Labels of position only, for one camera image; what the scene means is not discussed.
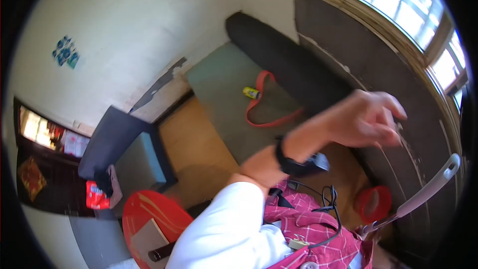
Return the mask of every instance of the button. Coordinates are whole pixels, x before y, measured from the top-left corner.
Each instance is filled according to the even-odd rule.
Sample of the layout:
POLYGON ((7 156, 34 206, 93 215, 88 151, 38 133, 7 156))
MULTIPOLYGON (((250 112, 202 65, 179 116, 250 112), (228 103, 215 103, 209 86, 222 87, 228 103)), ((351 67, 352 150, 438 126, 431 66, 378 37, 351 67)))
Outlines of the button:
POLYGON ((319 265, 317 265, 316 263, 307 262, 302 264, 299 269, 318 269, 318 268, 319 268, 319 265))

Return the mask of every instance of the yellow can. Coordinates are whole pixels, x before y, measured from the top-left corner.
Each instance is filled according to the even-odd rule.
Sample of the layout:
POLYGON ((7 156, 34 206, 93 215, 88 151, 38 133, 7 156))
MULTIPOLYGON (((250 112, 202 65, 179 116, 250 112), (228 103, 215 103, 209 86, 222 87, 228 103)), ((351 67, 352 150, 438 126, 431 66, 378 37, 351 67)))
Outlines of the yellow can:
POLYGON ((260 92, 252 87, 244 87, 242 90, 242 93, 248 96, 251 99, 259 99, 260 98, 260 92))

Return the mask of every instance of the wooden floor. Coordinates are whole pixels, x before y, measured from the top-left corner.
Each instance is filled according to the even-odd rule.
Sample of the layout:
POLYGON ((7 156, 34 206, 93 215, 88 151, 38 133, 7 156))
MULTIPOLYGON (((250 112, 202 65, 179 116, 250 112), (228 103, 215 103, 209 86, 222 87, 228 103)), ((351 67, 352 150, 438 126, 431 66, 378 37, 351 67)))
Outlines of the wooden floor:
POLYGON ((212 199, 239 166, 207 118, 196 97, 160 126, 166 153, 179 182, 166 195, 184 208, 212 199))
MULTIPOLYGON (((184 208, 213 198, 231 173, 239 171, 196 97, 184 103, 159 130, 179 180, 166 195, 174 197, 184 208)), ((334 185, 343 226, 353 228, 362 224, 352 209, 355 194, 368 183, 362 168, 349 149, 339 144, 326 146, 322 153, 329 160, 330 172, 300 181, 319 192, 325 185, 334 185)), ((305 187, 299 191, 321 202, 317 194, 305 187)))

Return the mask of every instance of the poster on wall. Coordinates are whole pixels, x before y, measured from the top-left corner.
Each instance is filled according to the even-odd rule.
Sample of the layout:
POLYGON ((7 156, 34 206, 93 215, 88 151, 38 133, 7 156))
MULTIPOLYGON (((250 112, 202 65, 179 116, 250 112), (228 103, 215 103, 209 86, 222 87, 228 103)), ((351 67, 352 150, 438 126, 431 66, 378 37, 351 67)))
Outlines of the poster on wall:
POLYGON ((75 69, 76 63, 80 58, 80 54, 75 47, 75 42, 72 41, 68 35, 58 41, 52 56, 59 66, 63 66, 66 63, 72 69, 75 69))

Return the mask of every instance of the checkered fabric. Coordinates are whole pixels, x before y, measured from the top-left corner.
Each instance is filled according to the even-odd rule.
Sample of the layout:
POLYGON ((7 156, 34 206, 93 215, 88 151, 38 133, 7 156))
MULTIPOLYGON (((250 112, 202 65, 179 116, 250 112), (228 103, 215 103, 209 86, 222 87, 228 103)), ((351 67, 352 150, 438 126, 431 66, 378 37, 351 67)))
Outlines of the checkered fabric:
MULTIPOLYGON (((296 192, 288 187, 285 181, 277 184, 275 188, 283 191, 282 196, 294 208, 279 207, 278 197, 269 197, 266 201, 264 221, 281 220, 281 230, 287 243, 297 238, 295 234, 303 236, 305 241, 312 245, 335 235, 338 230, 336 219, 325 212, 311 212, 321 207, 312 196, 296 192)), ((340 234, 330 242, 312 249, 301 248, 269 268, 295 269, 306 262, 314 262, 319 268, 347 269, 360 251, 363 256, 362 268, 371 269, 372 250, 372 241, 362 241, 357 234, 342 227, 340 234)))

